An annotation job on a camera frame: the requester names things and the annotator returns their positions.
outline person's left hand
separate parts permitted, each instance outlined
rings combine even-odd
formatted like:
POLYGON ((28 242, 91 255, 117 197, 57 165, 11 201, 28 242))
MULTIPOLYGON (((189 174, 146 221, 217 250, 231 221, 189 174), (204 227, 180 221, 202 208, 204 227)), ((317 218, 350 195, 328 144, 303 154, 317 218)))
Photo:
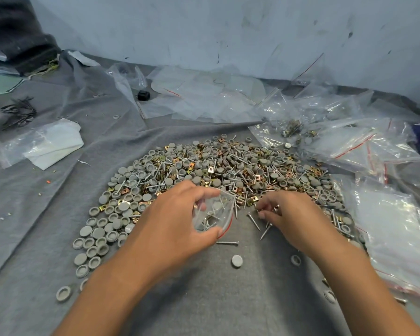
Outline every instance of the person's left hand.
POLYGON ((189 180, 162 193, 143 212, 115 255, 118 267, 129 271, 134 268, 137 276, 155 284, 192 255, 213 245, 221 228, 198 232, 193 227, 192 214, 196 202, 219 193, 219 189, 196 186, 189 180))

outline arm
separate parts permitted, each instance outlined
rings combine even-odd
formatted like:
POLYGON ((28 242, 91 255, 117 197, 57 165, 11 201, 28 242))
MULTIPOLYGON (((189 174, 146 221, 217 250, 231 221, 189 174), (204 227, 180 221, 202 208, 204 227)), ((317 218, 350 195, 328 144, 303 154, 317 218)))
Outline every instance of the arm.
POLYGON ((353 335, 420 335, 420 327, 395 301, 366 253, 332 226, 305 193, 269 192, 257 205, 260 218, 310 257, 329 282, 353 335), (280 207, 279 214, 272 209, 280 207))
POLYGON ((144 294, 192 255, 213 245, 221 228, 199 233, 193 205, 218 189, 182 181, 140 217, 120 250, 96 269, 53 336, 117 335, 144 294))

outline hand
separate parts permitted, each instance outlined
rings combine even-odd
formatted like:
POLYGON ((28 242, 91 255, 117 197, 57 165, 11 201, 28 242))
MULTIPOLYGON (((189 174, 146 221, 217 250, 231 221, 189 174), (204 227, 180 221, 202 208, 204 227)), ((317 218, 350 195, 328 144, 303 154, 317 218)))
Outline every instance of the hand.
POLYGON ((185 180, 161 194, 138 220, 115 255, 125 268, 135 267, 151 285, 176 270, 192 255, 213 245, 222 232, 213 227, 198 232, 192 225, 193 205, 217 197, 219 189, 196 186, 185 180))
POLYGON ((260 218, 278 227, 288 242, 310 258, 323 247, 320 244, 339 237, 330 220, 306 193, 268 192, 258 202, 257 210, 260 218), (272 212, 277 206, 279 214, 272 212))

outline person's right arm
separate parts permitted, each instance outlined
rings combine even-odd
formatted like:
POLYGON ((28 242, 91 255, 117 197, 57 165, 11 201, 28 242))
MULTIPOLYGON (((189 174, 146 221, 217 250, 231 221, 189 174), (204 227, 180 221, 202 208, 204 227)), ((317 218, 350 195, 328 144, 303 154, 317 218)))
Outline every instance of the person's right arm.
POLYGON ((257 204, 260 218, 310 257, 330 284, 352 335, 419 336, 420 327, 395 301, 364 250, 347 241, 305 193, 269 192, 257 204), (272 210, 279 206, 279 214, 272 210))

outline wall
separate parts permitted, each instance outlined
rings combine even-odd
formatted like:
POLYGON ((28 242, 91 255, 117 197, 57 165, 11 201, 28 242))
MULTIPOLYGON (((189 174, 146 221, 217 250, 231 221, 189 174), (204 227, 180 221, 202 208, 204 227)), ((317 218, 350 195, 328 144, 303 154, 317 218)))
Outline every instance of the wall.
POLYGON ((31 0, 61 48, 291 79, 322 52, 339 84, 420 102, 420 0, 31 0))

